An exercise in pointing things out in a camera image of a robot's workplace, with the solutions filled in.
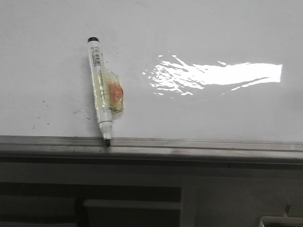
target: whiteboard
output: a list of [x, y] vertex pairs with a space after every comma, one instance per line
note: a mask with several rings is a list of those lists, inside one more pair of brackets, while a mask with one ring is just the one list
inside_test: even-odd
[[113, 137], [303, 142], [300, 0], [1, 1], [0, 135], [98, 137], [87, 39], [125, 92]]

